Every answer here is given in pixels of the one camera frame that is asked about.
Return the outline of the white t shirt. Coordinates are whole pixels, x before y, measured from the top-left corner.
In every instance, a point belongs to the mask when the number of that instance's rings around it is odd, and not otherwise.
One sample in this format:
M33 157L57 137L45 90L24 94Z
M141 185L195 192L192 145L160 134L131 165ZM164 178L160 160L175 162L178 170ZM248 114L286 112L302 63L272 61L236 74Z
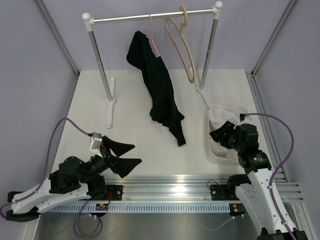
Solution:
M210 126L212 127L210 132L222 127L226 121L229 121L234 125L238 125L240 123L238 116L220 106L210 107L208 110L208 117ZM212 153L219 158L234 159L236 156L236 152L233 149L227 149L221 146L219 143L214 142L211 137L210 147Z

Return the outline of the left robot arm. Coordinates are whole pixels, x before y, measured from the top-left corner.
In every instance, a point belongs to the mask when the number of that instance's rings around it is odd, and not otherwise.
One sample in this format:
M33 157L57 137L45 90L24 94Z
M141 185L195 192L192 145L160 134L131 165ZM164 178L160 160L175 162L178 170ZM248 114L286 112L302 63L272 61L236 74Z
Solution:
M93 153L90 160L70 156L43 183L25 192L9 192L10 209L3 214L4 219L24 223L60 205L101 200L107 195L105 178L101 175L105 170L124 178L142 163L140 158L121 157L135 148L133 144L117 142L96 132L89 137L89 150Z

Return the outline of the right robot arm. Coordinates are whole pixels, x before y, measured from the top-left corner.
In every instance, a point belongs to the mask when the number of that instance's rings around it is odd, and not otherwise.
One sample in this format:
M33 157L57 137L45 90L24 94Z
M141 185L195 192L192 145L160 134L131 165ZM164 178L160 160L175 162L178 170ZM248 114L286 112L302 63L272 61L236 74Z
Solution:
M239 199L251 218L259 240L306 240L289 216L274 182L271 163L259 149L257 127L226 121L210 132L221 146L234 150L244 174L232 175L226 182L226 193Z

